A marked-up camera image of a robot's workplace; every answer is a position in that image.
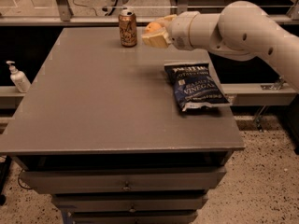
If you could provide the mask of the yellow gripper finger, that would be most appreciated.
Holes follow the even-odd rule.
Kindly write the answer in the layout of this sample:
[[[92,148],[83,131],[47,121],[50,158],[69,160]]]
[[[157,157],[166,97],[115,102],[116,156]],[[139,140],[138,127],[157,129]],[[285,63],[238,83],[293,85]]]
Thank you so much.
[[[166,24],[171,22],[177,15],[176,14],[171,14],[171,15],[167,15],[161,18],[158,18],[156,20],[156,22],[160,23],[160,24]]]
[[[147,46],[153,48],[167,49],[171,45],[169,33],[164,27],[153,32],[144,33],[141,37]]]

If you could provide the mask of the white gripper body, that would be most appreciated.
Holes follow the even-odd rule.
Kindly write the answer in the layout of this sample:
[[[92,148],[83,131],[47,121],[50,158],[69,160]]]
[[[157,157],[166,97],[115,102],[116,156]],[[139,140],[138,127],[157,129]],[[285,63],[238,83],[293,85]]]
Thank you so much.
[[[200,13],[197,11],[183,12],[176,16],[167,26],[167,32],[172,44],[177,49],[194,50],[198,36],[198,24],[196,19]]]

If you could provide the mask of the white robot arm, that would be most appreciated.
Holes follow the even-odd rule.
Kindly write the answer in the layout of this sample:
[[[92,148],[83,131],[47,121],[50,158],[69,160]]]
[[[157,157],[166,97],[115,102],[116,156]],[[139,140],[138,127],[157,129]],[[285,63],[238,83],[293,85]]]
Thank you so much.
[[[235,61],[258,57],[299,91],[299,37],[250,2],[233,2],[218,14],[161,17],[147,25],[142,40],[154,48],[205,49]]]

